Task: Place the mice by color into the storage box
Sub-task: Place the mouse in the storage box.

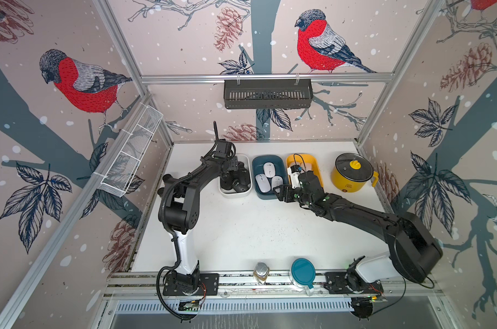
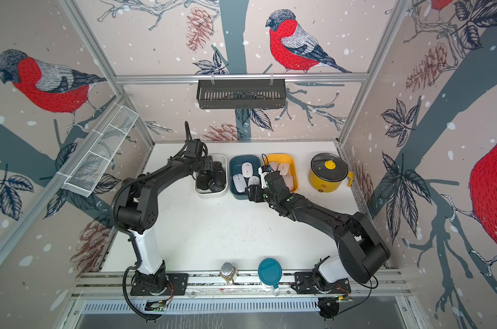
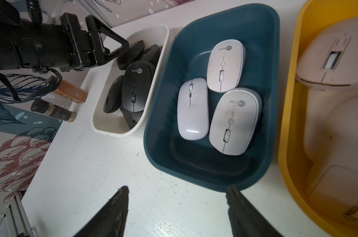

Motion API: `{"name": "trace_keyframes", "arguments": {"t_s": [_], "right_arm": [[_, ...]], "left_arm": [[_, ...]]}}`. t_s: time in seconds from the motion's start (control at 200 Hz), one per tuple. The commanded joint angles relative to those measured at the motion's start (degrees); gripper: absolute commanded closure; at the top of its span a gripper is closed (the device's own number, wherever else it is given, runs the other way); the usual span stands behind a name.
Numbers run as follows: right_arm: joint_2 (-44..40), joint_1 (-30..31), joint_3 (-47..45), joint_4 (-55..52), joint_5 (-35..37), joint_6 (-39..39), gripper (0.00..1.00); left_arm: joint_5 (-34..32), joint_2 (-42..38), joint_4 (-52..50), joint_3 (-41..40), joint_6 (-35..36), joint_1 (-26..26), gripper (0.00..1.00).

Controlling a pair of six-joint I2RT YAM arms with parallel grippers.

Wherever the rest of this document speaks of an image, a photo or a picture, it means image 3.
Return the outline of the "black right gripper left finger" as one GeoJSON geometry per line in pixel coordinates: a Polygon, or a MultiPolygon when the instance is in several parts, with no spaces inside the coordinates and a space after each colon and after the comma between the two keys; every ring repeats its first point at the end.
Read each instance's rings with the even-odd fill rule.
{"type": "Polygon", "coordinates": [[[128,215],[129,189],[121,187],[76,237],[123,237],[128,215]]]}

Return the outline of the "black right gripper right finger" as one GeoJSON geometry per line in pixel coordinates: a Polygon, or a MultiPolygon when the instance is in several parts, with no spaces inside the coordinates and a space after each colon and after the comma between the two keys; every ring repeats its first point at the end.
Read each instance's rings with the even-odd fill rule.
{"type": "Polygon", "coordinates": [[[226,190],[228,216],[235,237],[280,237],[281,234],[258,212],[236,186],[226,190]]]}

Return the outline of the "pink mouse bottom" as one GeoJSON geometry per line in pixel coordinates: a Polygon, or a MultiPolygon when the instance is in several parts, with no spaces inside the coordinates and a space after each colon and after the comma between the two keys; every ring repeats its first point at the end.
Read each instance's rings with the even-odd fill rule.
{"type": "Polygon", "coordinates": [[[330,166],[307,177],[306,192],[312,205],[338,222],[358,225],[358,172],[330,166]]]}

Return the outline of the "pink mouse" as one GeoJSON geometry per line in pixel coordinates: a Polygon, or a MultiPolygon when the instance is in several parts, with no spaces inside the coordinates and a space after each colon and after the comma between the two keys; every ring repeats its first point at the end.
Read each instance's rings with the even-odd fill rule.
{"type": "Polygon", "coordinates": [[[295,78],[321,91],[358,87],[358,17],[318,34],[300,57],[295,78]]]}
{"type": "Polygon", "coordinates": [[[358,172],[330,166],[307,177],[306,192],[312,205],[338,222],[358,225],[358,172]]]}
{"type": "Polygon", "coordinates": [[[334,137],[358,140],[358,87],[350,90],[309,89],[304,129],[304,151],[311,161],[334,137]]]}

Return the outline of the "white mouse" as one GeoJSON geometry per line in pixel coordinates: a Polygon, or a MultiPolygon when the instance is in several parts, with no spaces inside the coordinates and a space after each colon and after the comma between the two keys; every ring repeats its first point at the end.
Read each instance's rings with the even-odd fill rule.
{"type": "Polygon", "coordinates": [[[200,140],[209,132],[208,86],[204,78],[184,83],[179,91],[177,120],[180,136],[185,140],[200,140]]]}
{"type": "Polygon", "coordinates": [[[234,39],[219,42],[211,51],[207,68],[207,85],[224,93],[238,86],[244,68],[246,50],[234,39]]]}
{"type": "Polygon", "coordinates": [[[248,88],[235,88],[219,100],[211,121],[209,140],[224,155],[243,154],[254,135],[262,111],[260,95],[248,88]]]}

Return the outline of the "white mouse top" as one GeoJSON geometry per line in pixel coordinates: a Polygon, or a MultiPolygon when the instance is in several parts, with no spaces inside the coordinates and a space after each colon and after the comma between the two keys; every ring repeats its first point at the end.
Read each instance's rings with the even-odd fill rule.
{"type": "Polygon", "coordinates": [[[234,39],[219,42],[211,51],[207,68],[207,85],[224,93],[238,86],[244,68],[246,50],[234,39]]]}

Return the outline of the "black mouse top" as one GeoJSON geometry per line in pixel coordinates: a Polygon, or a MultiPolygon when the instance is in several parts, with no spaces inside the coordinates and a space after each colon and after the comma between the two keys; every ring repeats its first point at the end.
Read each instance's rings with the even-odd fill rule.
{"type": "Polygon", "coordinates": [[[120,55],[117,59],[117,65],[120,70],[126,70],[127,67],[135,61],[138,61],[145,49],[144,41],[140,40],[120,55]]]}

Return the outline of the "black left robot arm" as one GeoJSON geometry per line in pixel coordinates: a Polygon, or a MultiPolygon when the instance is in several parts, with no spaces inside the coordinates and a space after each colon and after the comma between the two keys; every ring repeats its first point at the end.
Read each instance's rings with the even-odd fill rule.
{"type": "Polygon", "coordinates": [[[130,48],[126,39],[93,15],[85,18],[83,30],[75,14],[55,13],[59,3],[49,13],[50,24],[43,22],[42,1],[26,5],[30,20],[22,19],[8,1],[0,1],[0,70],[82,71],[105,65],[130,48]]]}

